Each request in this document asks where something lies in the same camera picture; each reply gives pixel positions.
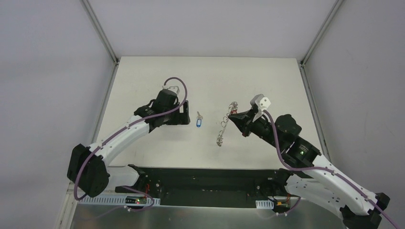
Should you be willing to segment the silver crescent key holder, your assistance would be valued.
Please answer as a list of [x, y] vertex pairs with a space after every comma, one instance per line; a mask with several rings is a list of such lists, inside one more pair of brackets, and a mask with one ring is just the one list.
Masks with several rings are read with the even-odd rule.
[[233, 107], [237, 107], [238, 108], [238, 102], [237, 101], [233, 101], [229, 104], [228, 106], [228, 111], [226, 113], [226, 115], [223, 117], [222, 121], [220, 122], [222, 129], [219, 131], [219, 134], [217, 136], [216, 139], [216, 144], [221, 147], [223, 144], [223, 138], [224, 138], [224, 133], [227, 127], [227, 124], [229, 122], [228, 116], [230, 115], [230, 111]]

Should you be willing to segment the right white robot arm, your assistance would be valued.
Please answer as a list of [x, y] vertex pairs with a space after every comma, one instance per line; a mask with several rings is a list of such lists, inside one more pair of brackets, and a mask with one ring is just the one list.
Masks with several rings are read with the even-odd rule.
[[390, 198], [354, 182], [334, 166], [313, 144], [300, 137], [296, 120], [285, 114], [273, 120], [269, 113], [254, 119], [257, 109], [228, 116], [243, 136], [255, 134], [277, 150], [286, 167], [284, 177], [271, 182], [276, 195], [286, 192], [333, 213], [348, 229], [376, 229], [382, 218], [398, 225], [385, 213]]

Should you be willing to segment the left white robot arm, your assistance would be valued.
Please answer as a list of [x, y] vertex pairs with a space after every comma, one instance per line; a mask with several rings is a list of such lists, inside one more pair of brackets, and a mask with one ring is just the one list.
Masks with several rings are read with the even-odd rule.
[[89, 146], [78, 144], [72, 150], [67, 177], [85, 197], [94, 198], [105, 189], [127, 186], [134, 193], [145, 189], [146, 180], [134, 165], [110, 166], [135, 141], [162, 125], [188, 125], [189, 102], [179, 101], [176, 92], [162, 89], [156, 99], [139, 107], [117, 130]]

